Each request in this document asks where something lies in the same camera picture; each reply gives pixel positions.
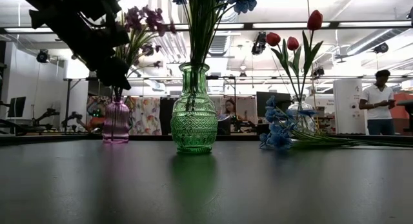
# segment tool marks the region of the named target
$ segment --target white shirt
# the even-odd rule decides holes
[[[373,105],[382,101],[394,100],[394,95],[393,90],[388,86],[385,86],[383,91],[380,91],[376,85],[372,85],[364,89],[360,99],[364,99],[368,104]],[[367,110],[367,116],[369,120],[392,119],[392,114],[390,113],[388,106],[369,109]]]

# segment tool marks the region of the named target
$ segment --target man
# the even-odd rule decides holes
[[[376,82],[364,89],[359,108],[367,109],[367,128],[370,135],[394,135],[394,124],[390,109],[394,108],[393,90],[386,86],[390,72],[380,70],[376,73]]]

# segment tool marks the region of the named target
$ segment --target red tulip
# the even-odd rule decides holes
[[[297,48],[299,47],[299,43],[297,41],[297,39],[295,37],[289,37],[287,40],[287,48],[289,50],[297,50]]]
[[[310,18],[307,21],[307,28],[309,30],[319,30],[323,24],[323,14],[315,10],[311,13]]]
[[[270,46],[276,46],[281,41],[281,38],[278,34],[270,32],[267,34],[266,41]]]

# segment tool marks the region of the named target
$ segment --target computer monitor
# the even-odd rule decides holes
[[[286,112],[287,108],[291,105],[291,95],[282,94],[277,92],[257,92],[257,116],[265,117],[265,112],[267,111],[265,107],[267,106],[267,101],[271,96],[276,97],[277,107],[282,111]]]
[[[10,108],[7,117],[23,117],[26,97],[17,97],[10,100]]]

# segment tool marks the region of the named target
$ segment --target table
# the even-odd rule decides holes
[[[0,148],[0,223],[413,223],[413,151],[276,154],[253,141]]]

